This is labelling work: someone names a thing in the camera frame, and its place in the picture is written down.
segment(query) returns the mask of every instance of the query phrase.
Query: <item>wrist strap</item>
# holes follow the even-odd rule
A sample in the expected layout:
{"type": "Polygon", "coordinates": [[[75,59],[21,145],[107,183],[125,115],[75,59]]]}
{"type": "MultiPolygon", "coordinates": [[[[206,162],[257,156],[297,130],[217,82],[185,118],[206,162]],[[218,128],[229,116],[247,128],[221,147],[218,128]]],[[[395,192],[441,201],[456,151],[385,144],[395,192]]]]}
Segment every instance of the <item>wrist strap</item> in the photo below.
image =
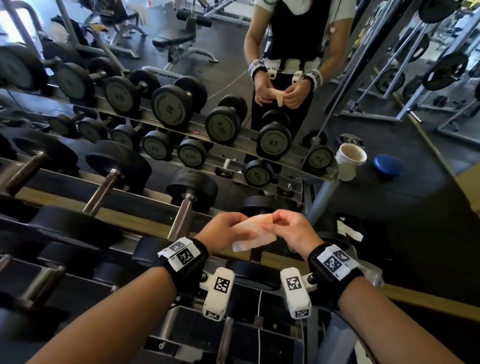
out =
{"type": "Polygon", "coordinates": [[[363,276],[360,265],[335,244],[324,243],[308,256],[310,272],[315,277],[318,290],[325,301],[338,305],[343,291],[356,278],[363,276]]]}
{"type": "Polygon", "coordinates": [[[303,78],[308,79],[311,82],[312,92],[315,91],[318,87],[320,87],[324,82],[322,74],[318,70],[312,70],[307,72],[303,78]]]}
{"type": "Polygon", "coordinates": [[[153,267],[165,267],[177,293],[194,294],[199,289],[208,250],[195,238],[180,238],[158,252],[153,267]]]}
{"type": "Polygon", "coordinates": [[[248,67],[248,74],[250,75],[250,78],[252,80],[255,78],[255,74],[258,71],[267,72],[267,68],[265,67],[262,60],[254,60],[252,61],[252,63],[250,63],[250,66],[248,67]]]}

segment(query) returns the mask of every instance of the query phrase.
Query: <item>person's left hand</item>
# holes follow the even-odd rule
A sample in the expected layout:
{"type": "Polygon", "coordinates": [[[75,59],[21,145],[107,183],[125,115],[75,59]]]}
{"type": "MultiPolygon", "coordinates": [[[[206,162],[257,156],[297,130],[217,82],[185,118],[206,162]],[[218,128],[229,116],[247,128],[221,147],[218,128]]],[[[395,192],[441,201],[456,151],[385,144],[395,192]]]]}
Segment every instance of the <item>person's left hand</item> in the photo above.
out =
{"type": "Polygon", "coordinates": [[[240,212],[222,212],[210,220],[195,238],[208,249],[210,255],[218,253],[239,240],[251,240],[257,237],[253,231],[238,232],[231,227],[248,219],[240,212]]]}
{"type": "Polygon", "coordinates": [[[285,90],[283,104],[289,109],[297,109],[307,98],[311,88],[312,84],[309,80],[301,80],[293,85],[290,85],[285,90]]]}

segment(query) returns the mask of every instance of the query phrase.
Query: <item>blue balance cushion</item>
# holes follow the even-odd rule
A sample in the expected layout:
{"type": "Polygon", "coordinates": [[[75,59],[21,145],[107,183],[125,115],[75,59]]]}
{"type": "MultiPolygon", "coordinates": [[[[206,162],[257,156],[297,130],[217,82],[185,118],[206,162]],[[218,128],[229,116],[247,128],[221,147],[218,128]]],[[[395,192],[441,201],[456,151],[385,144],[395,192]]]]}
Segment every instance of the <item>blue balance cushion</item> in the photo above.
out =
{"type": "Polygon", "coordinates": [[[403,174],[403,164],[395,157],[387,154],[379,154],[373,160],[377,170],[390,177],[398,177],[403,174]]]}

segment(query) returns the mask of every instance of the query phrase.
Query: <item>person's right hand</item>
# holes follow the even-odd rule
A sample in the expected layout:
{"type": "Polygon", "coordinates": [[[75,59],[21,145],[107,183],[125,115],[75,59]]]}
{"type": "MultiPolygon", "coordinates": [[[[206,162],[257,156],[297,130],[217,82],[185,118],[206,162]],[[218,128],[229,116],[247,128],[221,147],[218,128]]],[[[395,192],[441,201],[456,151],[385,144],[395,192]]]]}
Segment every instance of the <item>person's right hand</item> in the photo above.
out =
{"type": "Polygon", "coordinates": [[[262,224],[262,228],[283,238],[305,261],[313,249],[324,243],[302,214],[277,210],[272,217],[273,224],[262,224]]]}
{"type": "Polygon", "coordinates": [[[275,95],[269,90],[274,88],[267,72],[258,71],[255,74],[255,102],[262,106],[262,104],[271,104],[272,100],[276,99],[275,95]]]}

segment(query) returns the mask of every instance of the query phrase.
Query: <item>white cable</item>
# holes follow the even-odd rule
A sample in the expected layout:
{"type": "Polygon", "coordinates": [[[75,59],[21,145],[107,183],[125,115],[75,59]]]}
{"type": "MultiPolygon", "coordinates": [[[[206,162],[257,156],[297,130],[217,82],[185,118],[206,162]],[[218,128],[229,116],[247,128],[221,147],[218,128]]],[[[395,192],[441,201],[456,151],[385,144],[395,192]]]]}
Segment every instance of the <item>white cable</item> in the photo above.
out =
{"type": "MultiPolygon", "coordinates": [[[[260,296],[258,296],[258,310],[257,316],[260,317],[260,300],[262,299],[262,292],[260,291],[260,296]]],[[[258,329],[258,364],[260,364],[260,329],[258,329]]]]}
{"type": "Polygon", "coordinates": [[[230,87],[232,86],[240,77],[242,77],[248,70],[245,70],[244,73],[242,73],[240,76],[238,76],[235,80],[233,80],[229,85],[226,85],[224,88],[222,88],[220,91],[218,91],[216,94],[213,94],[211,95],[208,99],[211,99],[213,96],[216,96],[218,95],[220,92],[222,92],[223,90],[225,90],[227,87],[230,87]]]}

